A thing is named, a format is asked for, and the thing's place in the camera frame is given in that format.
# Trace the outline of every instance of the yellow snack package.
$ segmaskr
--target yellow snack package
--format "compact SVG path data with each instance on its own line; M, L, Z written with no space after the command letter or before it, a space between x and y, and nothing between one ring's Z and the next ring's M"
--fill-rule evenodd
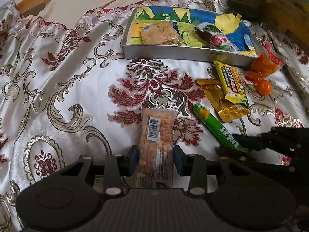
M233 104L225 99L219 80L198 78L197 83L224 123L249 114L244 104Z
M245 89L236 68L218 61L214 61L214 65L220 78L225 99L233 104L245 104L249 107Z

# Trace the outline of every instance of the bedspread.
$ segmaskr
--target bedspread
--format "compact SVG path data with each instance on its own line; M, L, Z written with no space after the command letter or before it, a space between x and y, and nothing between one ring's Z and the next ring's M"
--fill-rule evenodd
M124 59L122 38L129 17L136 6L146 5L228 11L226 0L146 0L124 8L96 8L68 29L40 17L25 20L13 0L0 8L0 231L23 226L15 201L29 185L81 155L104 160L138 144L141 117L134 111L139 109L178 111L174 144L187 154L217 159L218 141L190 108L201 102L215 115L195 84L196 78L216 77L211 64ZM272 42L287 65L268 77L273 86L269 96L246 88L250 114L224 126L243 135L268 132L272 126L309 127L308 56L287 36L245 23L261 43ZM268 149L255 156L261 162L289 163L288 157ZM174 172L174 187L186 189L188 181ZM122 182L127 189L134 176ZM208 182L213 191L215 179ZM100 184L102 177L97 177L98 189Z

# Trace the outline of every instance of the orange wrapped candy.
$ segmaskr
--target orange wrapped candy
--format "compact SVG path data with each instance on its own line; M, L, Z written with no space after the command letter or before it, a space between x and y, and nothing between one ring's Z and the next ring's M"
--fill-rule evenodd
M254 60L251 67L253 70L261 72L263 77L267 77L284 66L285 58L277 54L269 42L265 43L264 48L265 51Z
M263 75L261 72L252 70L247 73L246 79L248 79L249 81L254 81L258 84L263 80Z
M267 96L270 94L272 87L271 83L267 80L262 80L257 85L257 92L260 93L262 96Z

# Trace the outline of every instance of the green snack tube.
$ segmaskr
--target green snack tube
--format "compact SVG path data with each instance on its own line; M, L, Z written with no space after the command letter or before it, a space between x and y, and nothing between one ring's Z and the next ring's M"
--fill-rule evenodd
M200 104L192 104L192 109L196 116L213 133L222 145L248 153L248 150L243 148L220 123L220 121L217 120L205 107Z

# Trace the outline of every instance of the colorful drawing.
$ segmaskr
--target colorful drawing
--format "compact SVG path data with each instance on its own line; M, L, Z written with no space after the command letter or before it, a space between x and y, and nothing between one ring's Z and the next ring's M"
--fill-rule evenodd
M217 21L218 24L221 23L220 27L223 27L223 29L220 29L224 30L223 20L221 18L216 20L217 17L219 19L220 15L198 9L161 6L138 7L134 25L131 25L133 28L129 44L143 44L140 33L143 27L162 20L171 20L177 22L179 34L186 46L202 47L205 43L194 33L195 27L202 22L216 25ZM244 35L250 35L250 30L242 22L233 27L234 32L231 32L230 28L228 30L229 34L227 34L228 39L239 48L239 51L248 51Z

